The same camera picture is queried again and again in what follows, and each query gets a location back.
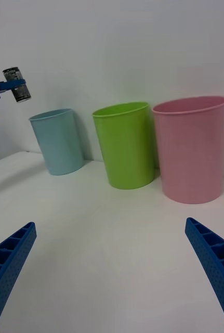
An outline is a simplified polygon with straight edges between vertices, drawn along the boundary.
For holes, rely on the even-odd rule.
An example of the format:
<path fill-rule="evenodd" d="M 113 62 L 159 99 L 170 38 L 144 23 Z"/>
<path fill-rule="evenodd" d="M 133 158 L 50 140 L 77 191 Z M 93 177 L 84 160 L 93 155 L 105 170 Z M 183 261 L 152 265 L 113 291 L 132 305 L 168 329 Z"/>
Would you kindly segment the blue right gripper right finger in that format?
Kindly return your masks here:
<path fill-rule="evenodd" d="M 197 220 L 186 220 L 185 234 L 224 312 L 224 239 Z"/>

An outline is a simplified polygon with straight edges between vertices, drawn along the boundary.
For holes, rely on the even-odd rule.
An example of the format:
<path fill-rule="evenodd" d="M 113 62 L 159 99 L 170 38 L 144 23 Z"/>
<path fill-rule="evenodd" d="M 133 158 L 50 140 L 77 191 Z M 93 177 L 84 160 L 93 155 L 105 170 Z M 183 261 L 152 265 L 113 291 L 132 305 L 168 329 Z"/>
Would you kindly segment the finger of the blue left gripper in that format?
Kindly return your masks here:
<path fill-rule="evenodd" d="M 11 80 L 11 81 L 2 81 L 0 82 L 0 93 L 6 91 L 12 91 L 13 89 L 25 85 L 25 79 Z"/>

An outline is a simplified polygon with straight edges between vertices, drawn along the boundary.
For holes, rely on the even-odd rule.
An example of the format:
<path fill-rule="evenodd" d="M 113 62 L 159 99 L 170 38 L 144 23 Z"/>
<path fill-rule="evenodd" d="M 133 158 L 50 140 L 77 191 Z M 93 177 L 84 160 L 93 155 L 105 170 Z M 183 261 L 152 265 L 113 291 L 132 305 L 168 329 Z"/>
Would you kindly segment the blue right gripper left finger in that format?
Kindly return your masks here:
<path fill-rule="evenodd" d="M 0 316 L 36 236 L 35 223 L 29 222 L 0 243 Z"/>

